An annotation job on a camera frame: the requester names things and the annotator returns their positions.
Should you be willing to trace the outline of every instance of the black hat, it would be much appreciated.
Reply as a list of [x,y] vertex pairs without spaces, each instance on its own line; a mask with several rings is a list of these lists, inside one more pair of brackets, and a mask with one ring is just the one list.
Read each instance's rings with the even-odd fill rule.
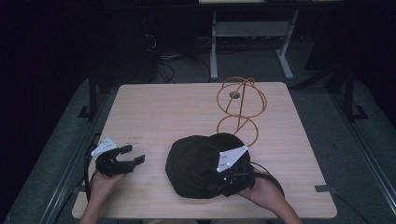
[[255,177],[246,151],[229,169],[218,172],[219,154],[245,144],[230,133],[194,135],[177,140],[169,152],[165,172],[181,197],[210,199],[252,188]]

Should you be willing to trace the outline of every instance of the circular wire frame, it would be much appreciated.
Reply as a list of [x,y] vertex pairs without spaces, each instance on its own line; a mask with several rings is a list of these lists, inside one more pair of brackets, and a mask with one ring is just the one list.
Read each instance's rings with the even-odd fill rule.
[[[219,96],[220,96],[220,94],[221,94],[222,91],[224,91],[226,88],[231,87],[231,86],[236,86],[236,90],[232,91],[232,94],[230,94],[230,101],[228,102],[227,107],[224,108],[224,107],[221,106],[221,104],[220,104],[220,102],[219,102]],[[250,115],[250,116],[246,116],[246,115],[243,115],[243,114],[242,114],[242,108],[243,108],[243,106],[244,106],[244,99],[245,99],[246,87],[249,87],[249,88],[254,89],[254,90],[259,94],[260,99],[261,99],[261,101],[262,101],[262,110],[261,110],[259,113],[254,114],[254,115]],[[231,105],[232,101],[233,101],[235,98],[238,98],[238,97],[235,97],[235,95],[236,95],[236,94],[239,94],[239,92],[240,92],[241,89],[242,89],[242,93],[240,94],[240,97],[241,97],[241,104],[240,104],[240,106],[239,106],[239,113],[238,113],[238,114],[233,114],[233,113],[229,112],[229,108],[230,108],[230,105]],[[249,78],[229,77],[229,78],[227,78],[227,79],[223,82],[223,84],[222,84],[222,86],[221,86],[221,89],[220,89],[219,92],[218,92],[218,95],[217,95],[217,102],[218,102],[219,108],[220,108],[224,113],[226,113],[226,114],[228,115],[227,117],[225,117],[225,118],[223,118],[221,121],[219,121],[218,127],[217,127],[217,132],[219,132],[219,126],[220,126],[220,124],[221,124],[224,120],[226,120],[226,119],[228,119],[228,118],[231,118],[231,117],[233,117],[233,118],[238,118],[238,125],[237,125],[236,131],[235,131],[234,134],[237,134],[237,133],[242,129],[242,127],[245,126],[245,124],[247,124],[248,122],[250,122],[250,123],[254,126],[254,128],[256,129],[256,137],[255,137],[255,139],[253,140],[253,142],[250,143],[250,144],[248,145],[248,147],[251,147],[254,143],[256,143],[257,139],[259,138],[259,128],[258,128],[257,125],[253,122],[252,118],[257,117],[257,116],[259,116],[260,114],[262,114],[262,113],[264,112],[265,108],[267,107],[267,99],[265,98],[264,93],[262,93],[262,91],[260,91],[259,89],[257,89],[257,88],[254,86],[254,79],[253,79],[252,77],[249,77]]]

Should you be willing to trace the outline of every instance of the wooden tabletop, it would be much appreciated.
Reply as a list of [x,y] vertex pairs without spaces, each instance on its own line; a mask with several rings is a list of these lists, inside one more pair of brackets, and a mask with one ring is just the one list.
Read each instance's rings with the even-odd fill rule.
[[[102,217],[116,218],[253,218],[276,217],[248,200],[233,195],[210,200],[186,199],[173,190],[164,167],[172,144],[190,135],[209,136],[226,114],[219,108],[217,94],[222,83],[147,84],[120,87],[111,108],[101,141],[107,136],[119,147],[132,144],[134,150],[119,155],[119,161],[130,161],[146,155],[146,161],[135,167],[118,185],[106,202]],[[267,99],[265,111],[252,120],[260,133],[249,148],[255,161],[277,178],[286,198],[300,217],[335,217],[336,208],[329,192],[316,192],[325,185],[318,162],[306,137],[304,127],[283,83],[255,83]],[[219,95],[226,104],[229,92]],[[231,110],[239,104],[232,103]],[[243,114],[261,110],[261,100],[247,88]],[[230,119],[220,126],[221,132],[233,133],[236,121]],[[237,136],[246,145],[255,137],[252,125]],[[94,170],[91,163],[90,173]],[[81,217],[87,202],[80,193],[73,216]]]

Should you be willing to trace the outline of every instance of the person's right hand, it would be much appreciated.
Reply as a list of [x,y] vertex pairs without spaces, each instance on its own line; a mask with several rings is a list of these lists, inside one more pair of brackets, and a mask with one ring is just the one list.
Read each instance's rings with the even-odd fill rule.
[[277,189],[276,185],[270,180],[256,177],[256,183],[252,189],[243,189],[238,195],[248,199],[258,206],[268,209],[275,213],[285,223],[303,223],[295,213],[291,205],[283,197],[282,193]]

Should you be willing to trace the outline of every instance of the dark background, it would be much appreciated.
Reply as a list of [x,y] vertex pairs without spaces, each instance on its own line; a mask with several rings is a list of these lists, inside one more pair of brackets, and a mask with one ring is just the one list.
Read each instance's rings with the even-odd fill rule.
[[[396,125],[396,10],[390,2],[303,9],[293,38],[315,38],[317,44],[307,68],[322,70],[341,62],[368,86]],[[125,82],[149,82],[155,55],[145,51],[147,39],[143,34],[147,30],[158,36],[163,50],[183,49],[197,36],[210,36],[210,26],[206,26],[211,22],[210,12],[157,11],[151,15],[155,22],[143,23],[144,13],[97,16],[81,13],[82,6],[59,0],[0,1],[4,143],[0,221],[18,196],[73,93],[92,69],[99,67],[102,72],[116,74],[99,78],[99,82],[106,83],[102,91]],[[125,34],[125,30],[134,32]],[[126,35],[135,42],[125,42]],[[124,45],[131,47],[125,51]],[[137,56],[128,58],[131,51]]]

